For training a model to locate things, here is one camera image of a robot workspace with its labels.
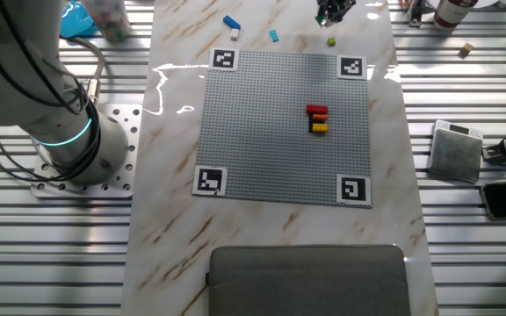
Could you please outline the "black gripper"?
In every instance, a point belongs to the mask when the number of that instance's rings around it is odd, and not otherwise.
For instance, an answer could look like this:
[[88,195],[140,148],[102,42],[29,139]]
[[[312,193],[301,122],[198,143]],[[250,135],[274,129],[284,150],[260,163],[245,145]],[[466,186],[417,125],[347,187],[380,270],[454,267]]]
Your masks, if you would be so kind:
[[326,26],[328,22],[341,22],[344,15],[356,3],[356,0],[317,0],[318,13],[316,15],[316,21],[318,25]]

